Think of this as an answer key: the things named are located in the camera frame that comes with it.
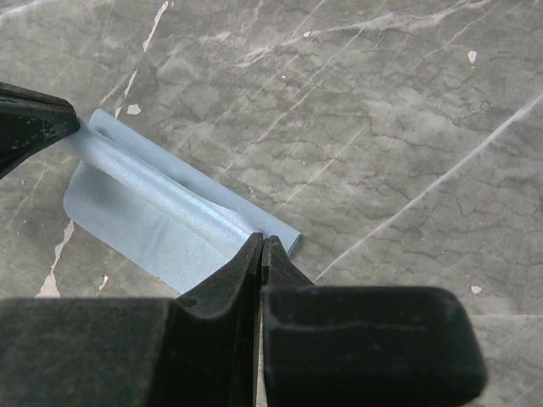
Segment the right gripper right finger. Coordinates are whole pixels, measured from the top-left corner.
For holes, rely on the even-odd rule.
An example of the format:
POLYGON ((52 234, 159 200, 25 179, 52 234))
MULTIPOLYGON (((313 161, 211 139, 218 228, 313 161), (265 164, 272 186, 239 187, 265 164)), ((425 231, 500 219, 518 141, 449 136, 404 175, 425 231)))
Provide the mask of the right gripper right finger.
POLYGON ((462 406, 488 373, 459 299, 440 287, 313 284, 277 237, 261 290, 270 406, 462 406))

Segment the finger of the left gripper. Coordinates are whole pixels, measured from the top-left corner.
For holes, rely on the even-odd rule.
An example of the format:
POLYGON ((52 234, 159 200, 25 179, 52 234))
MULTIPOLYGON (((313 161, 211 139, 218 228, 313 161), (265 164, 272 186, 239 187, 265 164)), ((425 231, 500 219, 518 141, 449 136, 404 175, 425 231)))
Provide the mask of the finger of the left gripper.
POLYGON ((1 84, 1 176, 54 143, 78 132, 80 121, 63 98, 1 84))

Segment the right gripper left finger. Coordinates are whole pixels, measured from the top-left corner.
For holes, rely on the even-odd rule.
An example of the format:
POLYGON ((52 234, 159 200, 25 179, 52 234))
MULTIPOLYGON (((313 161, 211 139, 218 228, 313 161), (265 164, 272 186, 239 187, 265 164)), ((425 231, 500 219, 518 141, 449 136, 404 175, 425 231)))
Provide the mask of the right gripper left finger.
POLYGON ((178 298, 4 299, 2 405, 254 405, 262 249, 178 298))

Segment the light blue cleaning cloth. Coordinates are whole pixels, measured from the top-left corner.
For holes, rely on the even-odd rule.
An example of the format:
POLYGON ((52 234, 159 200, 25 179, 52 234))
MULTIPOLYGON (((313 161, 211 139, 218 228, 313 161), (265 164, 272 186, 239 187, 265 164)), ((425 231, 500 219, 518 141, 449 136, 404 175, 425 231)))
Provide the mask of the light blue cleaning cloth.
POLYGON ((287 252, 300 232, 102 109, 61 148, 79 159, 64 195, 82 229, 179 293, 230 261, 254 233, 287 252))

